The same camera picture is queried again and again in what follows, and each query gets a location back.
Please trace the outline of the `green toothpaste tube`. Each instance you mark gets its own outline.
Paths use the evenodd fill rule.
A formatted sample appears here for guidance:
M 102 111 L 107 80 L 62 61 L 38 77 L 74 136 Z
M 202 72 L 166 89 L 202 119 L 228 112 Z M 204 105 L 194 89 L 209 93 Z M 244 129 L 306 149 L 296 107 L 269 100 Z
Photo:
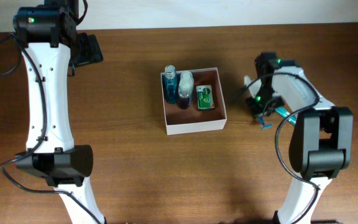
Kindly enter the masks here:
M 275 112 L 278 113 L 280 116 L 282 116 L 283 118 L 286 118 L 287 116 L 290 115 L 290 112 L 287 111 L 284 107 L 278 107 L 275 109 Z M 290 122 L 292 125 L 296 125 L 296 116 L 291 116 L 288 119 L 288 122 Z

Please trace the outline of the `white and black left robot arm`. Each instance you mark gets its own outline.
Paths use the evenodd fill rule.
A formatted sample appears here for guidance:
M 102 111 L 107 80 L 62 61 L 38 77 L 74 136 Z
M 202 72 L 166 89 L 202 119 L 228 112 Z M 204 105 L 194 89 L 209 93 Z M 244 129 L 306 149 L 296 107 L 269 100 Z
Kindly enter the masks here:
M 77 33 L 78 1 L 45 1 L 14 16 L 14 40 L 27 68 L 30 123 L 18 169 L 42 178 L 59 194 L 73 223 L 105 223 L 90 183 L 93 151 L 76 145 L 68 118 L 67 71 L 102 61 L 95 36 Z

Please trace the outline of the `blue disposable razor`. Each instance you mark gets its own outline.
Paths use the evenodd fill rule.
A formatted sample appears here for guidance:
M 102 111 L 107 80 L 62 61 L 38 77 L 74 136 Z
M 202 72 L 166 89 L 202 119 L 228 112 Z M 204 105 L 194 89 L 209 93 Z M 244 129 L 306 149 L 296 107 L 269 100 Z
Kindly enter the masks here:
M 271 128 L 271 127 L 273 126 L 273 124 L 271 124 L 271 123 L 266 123 L 266 122 L 264 121 L 264 117 L 263 117 L 263 116 L 259 117 L 259 123 L 261 124 L 262 129 L 269 129 L 269 128 Z

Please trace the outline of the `green soap bar box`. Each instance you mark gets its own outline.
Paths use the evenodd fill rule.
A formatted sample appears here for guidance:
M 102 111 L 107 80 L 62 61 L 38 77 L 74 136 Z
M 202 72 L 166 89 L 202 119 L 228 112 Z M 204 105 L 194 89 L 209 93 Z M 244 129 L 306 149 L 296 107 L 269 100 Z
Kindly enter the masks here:
M 196 94 L 198 98 L 198 109 L 200 111 L 213 110 L 215 108 L 211 85 L 196 86 Z

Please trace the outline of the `blue mouthwash bottle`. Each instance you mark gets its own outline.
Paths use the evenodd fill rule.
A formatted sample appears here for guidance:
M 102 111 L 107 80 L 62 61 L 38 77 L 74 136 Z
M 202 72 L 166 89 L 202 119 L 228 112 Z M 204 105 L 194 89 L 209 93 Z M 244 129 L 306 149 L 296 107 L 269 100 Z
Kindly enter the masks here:
M 173 65 L 167 65 L 164 73 L 165 98 L 170 104 L 177 102 L 177 73 Z

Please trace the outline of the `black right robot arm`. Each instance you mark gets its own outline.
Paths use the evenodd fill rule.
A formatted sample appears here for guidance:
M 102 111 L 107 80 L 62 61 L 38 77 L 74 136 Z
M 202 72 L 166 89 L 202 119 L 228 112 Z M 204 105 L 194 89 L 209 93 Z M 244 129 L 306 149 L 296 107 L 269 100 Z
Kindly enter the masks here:
M 278 160 L 292 181 L 282 206 L 275 211 L 273 223 L 311 223 L 311 216 L 324 189 L 351 160 L 353 114 L 348 107 L 337 107 L 306 78 L 295 60 L 284 60 L 274 52 L 255 58 L 257 78 L 244 78 L 246 104 L 259 121 L 287 105 L 290 113 L 275 132 L 290 119 L 295 126 L 288 148 L 287 166 L 275 144 Z

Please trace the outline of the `clear purple soap bottle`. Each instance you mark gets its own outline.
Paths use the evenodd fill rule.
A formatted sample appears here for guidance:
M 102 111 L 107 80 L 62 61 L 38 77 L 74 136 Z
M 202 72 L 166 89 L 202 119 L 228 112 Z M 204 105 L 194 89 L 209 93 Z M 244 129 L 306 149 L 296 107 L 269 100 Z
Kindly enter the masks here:
M 192 101 L 194 87 L 193 75 L 190 71 L 184 71 L 180 75 L 180 82 L 178 84 L 178 106 L 185 110 L 189 108 Z

